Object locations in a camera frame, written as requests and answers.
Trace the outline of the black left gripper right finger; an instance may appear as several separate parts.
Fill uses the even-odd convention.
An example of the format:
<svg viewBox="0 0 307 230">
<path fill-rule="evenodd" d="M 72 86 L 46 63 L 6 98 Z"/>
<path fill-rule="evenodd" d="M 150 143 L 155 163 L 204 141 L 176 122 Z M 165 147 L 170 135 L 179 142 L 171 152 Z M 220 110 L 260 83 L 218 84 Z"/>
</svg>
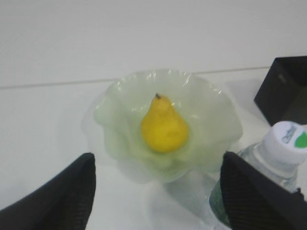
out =
<svg viewBox="0 0 307 230">
<path fill-rule="evenodd" d="M 307 228 L 307 202 L 301 190 L 285 190 L 233 152 L 223 156 L 220 184 L 231 229 Z"/>
</svg>

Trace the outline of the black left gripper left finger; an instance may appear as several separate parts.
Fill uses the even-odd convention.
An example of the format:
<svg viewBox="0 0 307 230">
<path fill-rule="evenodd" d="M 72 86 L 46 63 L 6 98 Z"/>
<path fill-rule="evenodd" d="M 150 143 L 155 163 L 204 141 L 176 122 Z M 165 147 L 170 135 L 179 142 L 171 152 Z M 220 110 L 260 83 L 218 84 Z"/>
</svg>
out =
<svg viewBox="0 0 307 230">
<path fill-rule="evenodd" d="M 2 230 L 84 230 L 96 190 L 95 157 L 84 153 L 46 184 L 0 211 Z"/>
</svg>

